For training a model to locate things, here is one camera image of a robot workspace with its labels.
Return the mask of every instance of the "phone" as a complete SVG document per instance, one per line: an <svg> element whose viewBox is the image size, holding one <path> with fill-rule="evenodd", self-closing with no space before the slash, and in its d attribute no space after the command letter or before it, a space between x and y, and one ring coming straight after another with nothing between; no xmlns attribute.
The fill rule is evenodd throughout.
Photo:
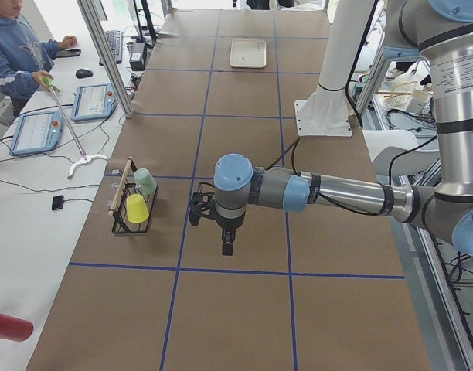
<svg viewBox="0 0 473 371"><path fill-rule="evenodd" d="M56 58L67 58L69 56L79 56L82 53L81 49L58 50Z"/></svg>
<svg viewBox="0 0 473 371"><path fill-rule="evenodd" d="M65 203L64 195L54 196L53 201L51 202L51 210L55 211L55 210L62 209L64 203Z"/></svg>

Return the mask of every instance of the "white tray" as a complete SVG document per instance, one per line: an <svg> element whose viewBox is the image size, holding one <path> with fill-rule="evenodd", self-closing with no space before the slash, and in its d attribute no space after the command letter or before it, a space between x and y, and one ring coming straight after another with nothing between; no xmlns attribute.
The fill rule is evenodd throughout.
<svg viewBox="0 0 473 371"><path fill-rule="evenodd" d="M236 68L264 68L266 42L264 40L235 39L231 42L230 65Z"/></svg>

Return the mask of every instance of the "white desk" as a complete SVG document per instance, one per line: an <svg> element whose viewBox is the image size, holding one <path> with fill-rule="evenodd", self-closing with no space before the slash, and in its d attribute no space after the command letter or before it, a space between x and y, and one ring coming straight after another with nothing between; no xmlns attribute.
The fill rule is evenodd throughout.
<svg viewBox="0 0 473 371"><path fill-rule="evenodd" d="M73 103L78 86L108 81L106 71L99 66L99 58L88 32L79 33L77 38L78 47L82 49L81 56L57 59L51 70L55 84L61 89L61 104ZM124 48L123 63L119 69L125 84L130 77L127 66L128 51ZM81 67L92 69L94 75L77 79L75 71ZM54 105L49 93L38 90L23 112ZM65 112L70 114L71 109L65 109ZM113 151L123 120L123 112L118 105L111 118L102 125L110 136L103 151L107 156ZM99 123L87 122L75 124L74 127L77 135L81 135ZM6 135L13 134L14 130L15 125L12 125ZM60 144L70 139L70 132L65 126ZM99 128L80 138L90 155L100 151L106 140L106 135ZM63 155L74 162L80 158L73 141L50 154ZM10 158L8 148L0 144L0 160L5 158ZM69 181L66 176L71 165L65 158L45 155L13 159L0 162L0 179L33 189L99 184L106 161L94 160L80 166ZM0 312L30 320L34 324L33 334L24 342L0 339L1 371L22 371L26 368L91 206L88 201L73 201L65 203L61 210L52 211L52 197L63 194L65 199L94 199L96 191L97 187L91 187L36 193L0 182Z"/></svg>

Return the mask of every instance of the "blue hoodie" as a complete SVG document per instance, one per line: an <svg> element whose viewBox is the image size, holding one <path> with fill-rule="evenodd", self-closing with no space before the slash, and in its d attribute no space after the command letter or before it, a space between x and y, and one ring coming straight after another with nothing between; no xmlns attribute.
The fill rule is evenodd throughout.
<svg viewBox="0 0 473 371"><path fill-rule="evenodd" d="M57 41L41 43L23 15L0 17L0 91L28 100L39 87L32 72L51 70L59 49Z"/></svg>

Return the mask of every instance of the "computer mouse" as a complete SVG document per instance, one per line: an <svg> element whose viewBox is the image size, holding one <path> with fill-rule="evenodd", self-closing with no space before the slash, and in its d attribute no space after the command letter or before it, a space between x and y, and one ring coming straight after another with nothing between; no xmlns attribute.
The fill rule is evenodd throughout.
<svg viewBox="0 0 473 371"><path fill-rule="evenodd" d="M93 75L92 70L89 70L87 68L79 68L75 72L75 77L77 79L83 79L84 77L91 77Z"/></svg>

